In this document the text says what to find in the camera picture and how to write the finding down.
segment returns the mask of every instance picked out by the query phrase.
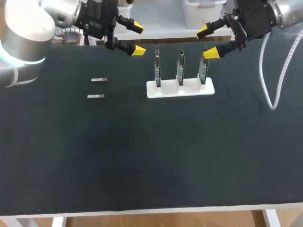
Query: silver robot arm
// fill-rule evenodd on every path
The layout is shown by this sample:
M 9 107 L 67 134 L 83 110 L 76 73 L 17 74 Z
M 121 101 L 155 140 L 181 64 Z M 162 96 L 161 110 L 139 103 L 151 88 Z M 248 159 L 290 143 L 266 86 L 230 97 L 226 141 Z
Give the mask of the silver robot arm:
M 55 28 L 72 25 L 85 36 L 102 39 L 105 47 L 131 56 L 143 55 L 145 49 L 124 44 L 114 38 L 116 23 L 128 30 L 143 31 L 133 19 L 119 15 L 119 0 L 7 0 L 0 41 L 0 87 L 26 84 L 37 79 L 43 66 Z
M 280 28 L 288 28 L 303 22 L 303 0 L 269 0 Z
M 0 42 L 0 87 L 33 82 L 44 64 L 55 26 L 71 27 L 79 0 L 7 0 Z

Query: metal part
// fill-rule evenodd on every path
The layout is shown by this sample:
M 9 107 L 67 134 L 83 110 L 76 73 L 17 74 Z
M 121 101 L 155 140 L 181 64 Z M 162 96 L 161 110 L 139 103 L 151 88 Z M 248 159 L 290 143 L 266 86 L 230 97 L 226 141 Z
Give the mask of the metal part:
M 87 99 L 91 99 L 91 100 L 105 100 L 105 95 L 88 95 Z
M 277 26 L 288 28 L 303 21 L 302 0 L 269 0 L 273 8 Z
M 205 59 L 204 57 L 202 57 L 200 60 L 200 66 L 199 66 L 199 78 L 200 78 L 201 84 L 203 84 L 203 85 L 206 84 L 208 65 L 209 65 L 209 59 Z
M 80 13 L 80 0 L 42 0 L 41 7 L 53 18 L 56 26 L 71 27 Z
M 13 32 L 4 22 L 2 47 L 13 57 L 23 61 L 39 61 L 46 57 L 51 39 L 44 42 L 23 38 Z
M 161 69 L 160 69 L 160 52 L 156 50 L 156 61 L 155 61 L 155 81 L 157 87 L 161 87 Z
M 101 83 L 101 84 L 107 84 L 108 79 L 107 78 L 93 78 L 91 79 L 92 83 Z
M 179 86 L 183 86 L 184 68 L 185 68 L 185 55 L 182 47 L 182 50 L 179 51 L 179 56 L 177 60 L 177 79 Z

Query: small metal block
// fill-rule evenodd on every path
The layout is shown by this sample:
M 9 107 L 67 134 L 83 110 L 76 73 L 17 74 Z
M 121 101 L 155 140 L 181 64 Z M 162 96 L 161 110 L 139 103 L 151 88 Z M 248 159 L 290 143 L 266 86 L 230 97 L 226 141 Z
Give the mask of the small metal block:
M 93 78 L 91 79 L 92 83 L 101 83 L 101 84 L 107 84 L 108 79 L 107 78 Z
M 88 95 L 87 99 L 90 99 L 90 100 L 105 100 L 105 95 Z

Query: table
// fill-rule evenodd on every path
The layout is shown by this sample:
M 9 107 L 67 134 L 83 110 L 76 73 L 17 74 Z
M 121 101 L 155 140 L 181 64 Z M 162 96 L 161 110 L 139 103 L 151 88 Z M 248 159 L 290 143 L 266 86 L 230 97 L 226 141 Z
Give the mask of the table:
M 293 40 L 268 43 L 272 97 Z M 0 90 L 2 219 L 302 206 L 303 46 L 273 112 L 258 78 L 261 42 L 211 61 L 215 95 L 153 100 L 154 51 L 172 79 L 180 44 L 147 45 L 139 58 L 52 47 L 37 81 Z M 183 44 L 186 78 L 204 46 Z M 108 84 L 91 84 L 99 77 Z

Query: white table leg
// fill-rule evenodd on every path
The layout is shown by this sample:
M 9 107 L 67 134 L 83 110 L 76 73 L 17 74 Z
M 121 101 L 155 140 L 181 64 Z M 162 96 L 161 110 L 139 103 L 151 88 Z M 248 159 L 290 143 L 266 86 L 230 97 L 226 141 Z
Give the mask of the white table leg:
M 281 227 L 276 210 L 263 210 L 266 227 Z
M 8 227 L 38 227 L 34 220 L 30 218 L 0 217 L 0 219 Z
M 291 224 L 290 227 L 302 227 L 303 226 L 303 213 Z
M 65 227 L 66 219 L 66 217 L 54 218 L 52 227 Z

